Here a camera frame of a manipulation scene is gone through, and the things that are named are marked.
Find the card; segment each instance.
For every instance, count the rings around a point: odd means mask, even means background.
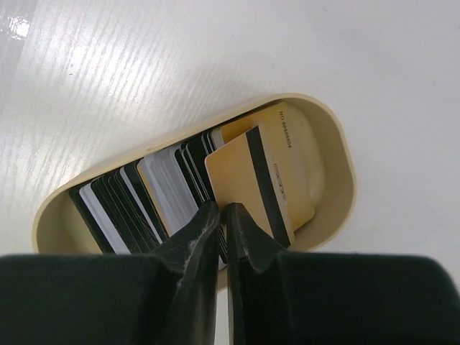
[[[205,136],[206,136],[206,141],[208,142],[208,146],[210,147],[210,151],[214,152],[216,151],[216,144],[212,140],[211,133],[212,133],[212,129],[206,131]]]
[[[114,181],[119,187],[119,202],[125,206],[126,211],[132,217],[133,223],[135,223],[142,232],[143,238],[149,245],[149,250],[153,250],[158,247],[161,243],[161,238],[156,234],[155,228],[152,222],[144,215],[136,199],[132,195],[128,185],[125,183],[121,176],[121,169],[118,169],[114,175]]]
[[[183,228],[198,210],[174,152],[180,145],[146,156],[138,171],[170,235]]]
[[[210,155],[213,152],[213,150],[211,148],[211,144],[206,139],[206,132],[207,131],[204,131],[201,133],[201,141],[203,143],[203,146],[205,147],[206,152],[208,153],[208,155]]]
[[[80,189],[83,188],[83,186],[84,184],[77,185],[74,188],[70,189],[69,196],[72,199],[81,217],[85,221],[86,226],[93,235],[101,251],[103,253],[114,253],[115,251],[110,245],[104,233],[102,232],[101,227],[98,225],[95,218],[93,217],[93,214],[90,212],[89,208],[80,196]]]
[[[91,189],[91,182],[79,190],[82,200],[87,205],[95,221],[116,254],[129,254],[129,249],[120,237],[114,224]]]
[[[222,125],[219,127],[220,134],[213,132],[213,137],[216,146],[219,146],[229,143],[258,124],[264,125],[277,171],[277,188],[283,195],[293,228],[299,229],[313,218],[315,206],[308,192],[303,154],[291,130],[290,116],[298,113],[295,110],[292,105],[279,102]]]
[[[111,219],[123,242],[131,253],[145,253],[150,250],[145,236],[139,230],[125,205],[119,202],[120,193],[114,183],[114,173],[108,172],[91,183],[91,189]]]
[[[175,159],[179,164],[180,171],[182,172],[188,187],[190,188],[193,199],[195,200],[197,206],[199,206],[203,202],[203,195],[200,192],[194,177],[192,176],[191,167],[186,160],[185,148],[183,147],[185,147],[185,143],[183,143],[180,148],[175,151]]]
[[[262,125],[207,156],[206,169],[220,209],[228,203],[243,203],[261,229],[285,247],[293,243],[288,207],[278,188]]]
[[[141,212],[144,214],[150,228],[153,230],[159,243],[166,241],[168,238],[164,225],[155,209],[149,193],[142,183],[136,165],[138,161],[129,163],[120,169],[120,175],[128,186]]]
[[[201,138],[196,137],[190,140],[185,146],[185,152],[188,157],[188,164],[193,168],[193,177],[198,181],[199,188],[204,195],[204,200],[214,200],[211,181],[204,164],[208,153]]]

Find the white table surface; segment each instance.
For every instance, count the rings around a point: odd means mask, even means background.
[[[456,0],[0,1],[0,252],[31,252],[37,208],[85,168],[278,92],[328,104],[356,168],[320,250],[427,255],[459,283]]]

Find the beige plastic tray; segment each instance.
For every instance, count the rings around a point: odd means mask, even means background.
[[[291,248],[305,251],[328,241],[348,219],[356,195],[354,170],[344,134],[335,115],[320,101],[302,94],[283,93],[247,103],[198,126],[157,139],[82,172],[52,193],[41,205],[33,225],[34,250],[43,254],[101,253],[67,193],[69,188],[281,99],[297,106],[305,115],[296,118],[293,127],[300,140],[298,144],[306,162],[309,192],[316,205],[314,218],[295,232],[295,243]],[[225,285],[224,280],[220,279],[219,285]]]

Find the black card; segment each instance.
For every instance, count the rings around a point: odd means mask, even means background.
[[[179,168],[180,168],[180,171],[182,172],[183,177],[185,178],[185,181],[190,189],[190,192],[192,193],[193,200],[195,200],[196,205],[199,207],[202,204],[203,200],[201,198],[200,191],[198,190],[198,187],[196,186],[195,179],[192,176],[191,167],[185,161],[185,156],[183,154],[182,146],[185,146],[185,144],[182,144],[180,148],[174,152],[174,157],[175,157],[176,162],[179,165]]]
[[[124,166],[124,172],[131,182],[131,185],[134,191],[137,194],[142,206],[144,206],[147,215],[150,217],[150,221],[154,225],[155,229],[157,230],[158,235],[160,236],[162,241],[166,241],[169,238],[169,235],[166,232],[166,228],[160,218],[160,215],[155,208],[155,205],[150,198],[149,192],[145,188],[144,183],[139,175],[139,171],[137,170],[137,164],[139,160],[136,162],[131,162]]]
[[[214,201],[213,188],[211,186],[211,181],[209,180],[208,171],[206,170],[206,166],[204,164],[204,160],[208,154],[201,138],[190,140],[186,145],[185,151],[191,159],[190,163],[193,166],[195,176],[205,193],[206,200]]]
[[[145,240],[134,228],[134,224],[126,215],[124,207],[115,201],[115,192],[109,183],[109,179],[113,176],[114,172],[108,172],[102,175],[91,183],[91,188],[129,251],[131,253],[146,252],[148,251],[148,247]]]
[[[103,253],[114,253],[114,250],[109,244],[109,241],[107,241],[107,238],[105,237],[101,228],[96,223],[96,220],[94,219],[93,215],[89,211],[87,205],[85,204],[85,202],[80,196],[80,188],[82,188],[85,184],[86,183],[83,183],[81,185],[77,185],[71,188],[69,190],[70,199],[72,199],[75,207],[77,208],[81,217],[85,221],[86,226],[88,227],[89,231],[93,235],[94,240],[96,241],[101,251]]]
[[[149,250],[153,250],[160,245],[157,237],[153,233],[153,229],[147,222],[144,214],[142,213],[139,205],[137,205],[134,196],[129,191],[127,184],[124,182],[123,177],[120,174],[120,169],[115,172],[114,181],[119,187],[119,202],[125,206],[126,211],[130,216],[133,217],[132,221],[137,224],[139,231],[142,233],[142,237],[149,245]]]
[[[204,146],[204,148],[205,148],[205,150],[206,150],[206,153],[207,153],[208,155],[210,155],[210,154],[213,152],[213,149],[212,149],[212,147],[211,147],[211,144],[210,144],[210,142],[209,142],[209,140],[207,139],[207,136],[206,136],[207,133],[209,133],[210,131],[211,131],[211,130],[205,131],[205,132],[201,133],[201,136],[200,136],[200,137],[201,137],[201,141],[202,141],[202,143],[203,143],[203,146]]]
[[[208,142],[208,146],[210,147],[211,152],[214,152],[216,151],[216,145],[214,144],[212,134],[213,134],[213,130],[209,129],[208,131],[205,132],[205,137],[206,137],[206,141]]]

